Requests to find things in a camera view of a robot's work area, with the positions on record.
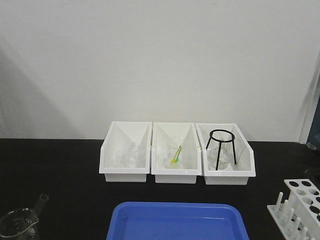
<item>yellow stirring rod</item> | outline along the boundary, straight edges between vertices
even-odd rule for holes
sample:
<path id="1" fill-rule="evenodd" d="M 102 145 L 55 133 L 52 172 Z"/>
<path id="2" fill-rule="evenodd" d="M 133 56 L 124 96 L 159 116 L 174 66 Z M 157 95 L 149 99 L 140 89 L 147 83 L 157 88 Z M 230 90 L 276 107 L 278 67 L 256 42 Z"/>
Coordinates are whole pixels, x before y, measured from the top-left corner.
<path id="1" fill-rule="evenodd" d="M 174 158 L 171 160 L 171 163 L 174 164 L 174 163 L 177 163 L 179 161 L 179 154 L 182 150 L 182 145 L 179 146 L 178 150 L 176 151 L 175 155 L 174 155 Z"/>

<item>plastic storage bin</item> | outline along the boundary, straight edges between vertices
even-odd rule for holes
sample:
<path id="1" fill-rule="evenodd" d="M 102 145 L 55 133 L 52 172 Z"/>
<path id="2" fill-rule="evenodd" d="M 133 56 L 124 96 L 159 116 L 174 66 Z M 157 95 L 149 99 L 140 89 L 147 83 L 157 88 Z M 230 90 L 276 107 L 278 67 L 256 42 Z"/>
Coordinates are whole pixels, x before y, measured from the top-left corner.
<path id="1" fill-rule="evenodd" d="M 241 133 L 240 129 L 235 123 L 230 124 L 209 124 L 196 123 L 196 130 L 199 136 L 201 150 L 202 150 L 202 167 L 205 183 L 207 185 L 246 185 L 249 177 L 256 176 L 254 151 L 248 144 L 247 140 Z M 210 149 L 206 150 L 210 132 L 212 130 L 227 130 L 234 135 L 234 150 L 236 156 L 236 164 L 233 162 L 232 143 L 224 144 L 224 147 L 231 154 L 231 162 L 225 169 L 213 169 L 208 158 L 210 151 L 219 146 L 219 143 L 211 140 Z M 218 138 L 223 137 L 223 132 L 216 132 Z"/>
<path id="2" fill-rule="evenodd" d="M 178 161 L 172 163 L 176 155 Z M 151 173 L 156 183 L 196 183 L 202 168 L 194 123 L 154 122 Z"/>
<path id="3" fill-rule="evenodd" d="M 113 121 L 100 150 L 106 182 L 145 182 L 150 173 L 151 122 Z"/>
<path id="4" fill-rule="evenodd" d="M 237 209 L 226 204 L 124 202 L 107 240 L 249 240 Z"/>

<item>black countertop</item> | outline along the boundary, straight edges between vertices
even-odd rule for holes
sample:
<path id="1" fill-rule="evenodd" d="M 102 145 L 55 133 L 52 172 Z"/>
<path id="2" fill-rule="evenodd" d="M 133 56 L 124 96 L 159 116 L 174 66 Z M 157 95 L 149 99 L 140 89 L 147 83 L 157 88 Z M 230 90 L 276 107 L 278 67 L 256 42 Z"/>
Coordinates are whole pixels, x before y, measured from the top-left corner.
<path id="1" fill-rule="evenodd" d="M 99 174 L 102 140 L 0 139 L 0 216 L 32 208 L 49 195 L 38 223 L 42 240 L 105 240 L 113 209 L 126 201 L 220 203 L 237 208 L 251 240 L 283 240 L 267 210 L 279 192 L 287 199 L 284 179 L 307 178 L 320 169 L 320 155 L 304 144 L 249 142 L 256 177 L 247 185 L 105 182 Z"/>

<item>blue plastic tray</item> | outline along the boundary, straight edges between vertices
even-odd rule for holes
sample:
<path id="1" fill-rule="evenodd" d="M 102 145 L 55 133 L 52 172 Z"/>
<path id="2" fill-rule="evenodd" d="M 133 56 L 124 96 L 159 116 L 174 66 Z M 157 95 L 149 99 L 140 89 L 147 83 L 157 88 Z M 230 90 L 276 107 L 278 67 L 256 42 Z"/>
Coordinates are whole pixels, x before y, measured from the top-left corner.
<path id="1" fill-rule="evenodd" d="M 124 202 L 107 240 L 249 240 L 237 209 L 226 204 Z"/>

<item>white test tube rack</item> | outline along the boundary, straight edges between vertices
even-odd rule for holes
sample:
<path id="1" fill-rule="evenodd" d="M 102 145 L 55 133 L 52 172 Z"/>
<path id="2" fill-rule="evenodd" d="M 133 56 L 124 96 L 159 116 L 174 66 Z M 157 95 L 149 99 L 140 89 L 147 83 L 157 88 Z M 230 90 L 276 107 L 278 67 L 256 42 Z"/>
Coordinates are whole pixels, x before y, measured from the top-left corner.
<path id="1" fill-rule="evenodd" d="M 280 192 L 275 205 L 268 205 L 271 216 L 286 240 L 320 240 L 320 191 L 309 179 L 286 179 L 290 189 L 282 202 Z"/>

